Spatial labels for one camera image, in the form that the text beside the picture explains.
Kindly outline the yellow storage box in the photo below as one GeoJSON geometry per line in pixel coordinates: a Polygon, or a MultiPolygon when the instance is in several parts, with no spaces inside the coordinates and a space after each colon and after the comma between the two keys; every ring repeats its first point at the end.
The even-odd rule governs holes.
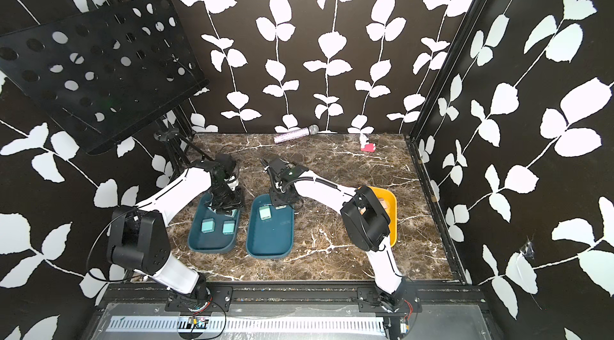
{"type": "Polygon", "coordinates": [[[384,188],[376,188],[376,187],[371,187],[371,189],[374,192],[375,196],[377,196],[379,201],[380,199],[384,199],[390,205],[389,208],[385,209],[385,212],[388,214],[388,217],[390,218],[390,224],[389,224],[390,245],[393,247],[396,244],[397,238],[398,238],[398,201],[397,201],[397,198],[395,194],[393,194],[390,190],[387,190],[384,188]]]}

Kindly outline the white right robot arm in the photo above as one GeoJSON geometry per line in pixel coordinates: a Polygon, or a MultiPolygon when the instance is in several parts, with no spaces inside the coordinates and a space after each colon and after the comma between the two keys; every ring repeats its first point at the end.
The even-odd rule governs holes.
{"type": "Polygon", "coordinates": [[[393,257],[391,218],[370,187],[342,186],[279,157],[262,159],[261,163],[270,178],[273,206],[311,199],[337,212],[352,244],[368,256],[379,291],[386,297],[397,294],[404,277],[393,257]]]}

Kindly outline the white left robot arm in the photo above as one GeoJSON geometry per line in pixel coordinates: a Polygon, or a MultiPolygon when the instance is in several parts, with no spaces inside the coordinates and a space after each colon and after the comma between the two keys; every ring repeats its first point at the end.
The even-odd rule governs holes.
{"type": "Polygon", "coordinates": [[[110,222],[106,256],[110,263],[147,275],[181,294],[190,295],[201,276],[171,253],[167,227],[198,196],[214,216],[230,218],[244,207],[235,172],[237,162],[229,154],[200,159],[176,180],[134,207],[119,207],[110,222]]]}

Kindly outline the teal storage box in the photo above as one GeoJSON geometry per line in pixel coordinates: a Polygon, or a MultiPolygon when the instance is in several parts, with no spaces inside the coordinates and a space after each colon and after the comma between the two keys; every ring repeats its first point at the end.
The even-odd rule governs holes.
{"type": "Polygon", "coordinates": [[[258,196],[251,205],[246,239],[248,254],[256,259],[282,259],[294,245],[294,209],[291,206],[275,207],[270,195],[258,196]],[[261,220],[258,209],[269,205],[272,218],[261,220]]]}
{"type": "Polygon", "coordinates": [[[238,210],[238,215],[234,219],[226,217],[225,214],[218,214],[209,207],[210,200],[210,194],[205,193],[198,203],[190,233],[188,234],[188,247],[192,251],[203,254],[225,254],[235,247],[241,210],[238,210]],[[201,233],[201,222],[204,219],[215,220],[214,232],[208,234],[201,233]],[[235,234],[233,236],[222,234],[222,225],[227,220],[236,222],[235,234]]]}

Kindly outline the blue teal plug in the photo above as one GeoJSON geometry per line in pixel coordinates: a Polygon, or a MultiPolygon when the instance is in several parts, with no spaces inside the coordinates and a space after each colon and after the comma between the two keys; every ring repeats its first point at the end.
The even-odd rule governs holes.
{"type": "Polygon", "coordinates": [[[226,217],[235,218],[238,215],[238,210],[234,209],[225,214],[226,217]]]}
{"type": "Polygon", "coordinates": [[[235,234],[236,222],[233,220],[227,220],[222,225],[222,234],[225,236],[233,236],[235,234]]]}
{"type": "Polygon", "coordinates": [[[208,234],[215,231],[215,220],[213,219],[204,219],[201,222],[201,233],[208,234]]]}

